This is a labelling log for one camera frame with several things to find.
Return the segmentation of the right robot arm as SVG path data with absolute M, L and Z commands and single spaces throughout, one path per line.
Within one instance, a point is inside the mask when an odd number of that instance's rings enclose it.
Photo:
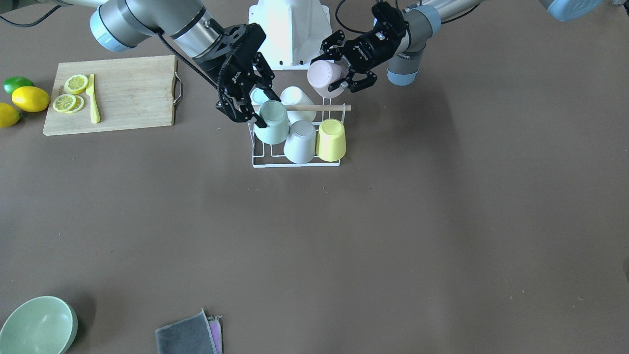
M 254 110 L 253 89 L 279 101 L 272 89 L 274 72 L 260 47 L 266 39 L 258 23 L 221 26 L 200 0 L 50 0 L 54 9 L 91 6 L 94 38 L 113 52 L 137 47 L 151 36 L 170 37 L 178 57 L 218 93 L 216 108 L 234 122 L 252 119 L 267 127 Z

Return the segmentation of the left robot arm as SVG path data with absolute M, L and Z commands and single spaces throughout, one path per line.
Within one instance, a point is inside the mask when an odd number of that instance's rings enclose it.
M 374 70 L 386 63 L 390 83 L 410 85 L 418 76 L 429 39 L 480 4 L 479 0 L 419 0 L 401 8 L 378 0 L 371 8 L 371 30 L 348 39 L 340 29 L 322 41 L 319 56 L 310 63 L 310 84 L 322 92 L 359 92 L 375 85 Z

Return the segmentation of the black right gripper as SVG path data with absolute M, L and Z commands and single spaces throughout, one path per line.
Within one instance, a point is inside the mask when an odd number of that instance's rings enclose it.
M 224 29 L 209 49 L 193 59 L 217 87 L 216 109 L 236 123 L 254 119 L 258 128 L 268 125 L 254 110 L 250 92 L 260 88 L 269 100 L 281 101 L 273 90 L 275 74 L 260 52 L 265 39 L 257 23 L 234 25 Z

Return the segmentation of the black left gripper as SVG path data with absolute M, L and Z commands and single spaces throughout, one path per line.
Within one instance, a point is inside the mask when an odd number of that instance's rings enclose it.
M 319 56 L 311 60 L 311 64 L 321 60 L 343 61 L 359 76 L 355 79 L 353 72 L 335 74 L 326 85 L 326 94 L 341 94 L 346 90 L 355 93 L 373 87 L 378 76 L 368 71 L 393 58 L 402 45 L 409 29 L 402 11 L 386 1 L 378 1 L 371 12 L 375 18 L 373 29 L 346 42 L 344 31 L 337 30 L 322 41 Z

